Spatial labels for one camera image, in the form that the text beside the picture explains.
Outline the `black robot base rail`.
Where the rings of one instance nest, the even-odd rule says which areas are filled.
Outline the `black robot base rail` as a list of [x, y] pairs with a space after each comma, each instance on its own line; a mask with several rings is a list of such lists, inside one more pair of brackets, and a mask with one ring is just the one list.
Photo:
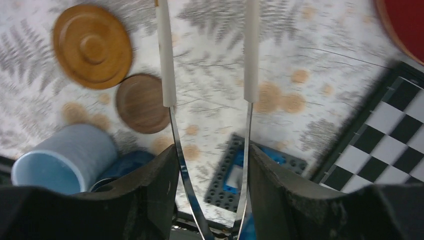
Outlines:
[[[230, 236], [231, 229], [221, 223], [207, 220], [210, 230], [215, 234], [216, 240], [236, 240]], [[170, 229], [170, 240], [202, 240], [202, 236], [197, 228], [191, 214], [178, 211], [174, 213]]]

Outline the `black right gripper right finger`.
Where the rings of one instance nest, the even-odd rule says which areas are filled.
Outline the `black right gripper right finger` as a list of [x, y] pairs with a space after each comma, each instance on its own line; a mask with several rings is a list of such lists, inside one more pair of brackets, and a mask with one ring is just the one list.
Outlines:
[[424, 186], [371, 184], [342, 193], [249, 147], [248, 183], [259, 240], [421, 240]]

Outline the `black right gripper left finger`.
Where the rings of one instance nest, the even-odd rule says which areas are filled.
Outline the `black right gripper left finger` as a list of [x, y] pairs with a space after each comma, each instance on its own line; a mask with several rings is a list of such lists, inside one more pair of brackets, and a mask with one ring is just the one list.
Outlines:
[[3, 240], [167, 240], [179, 179], [176, 148], [102, 186], [73, 195], [41, 187], [0, 189]]

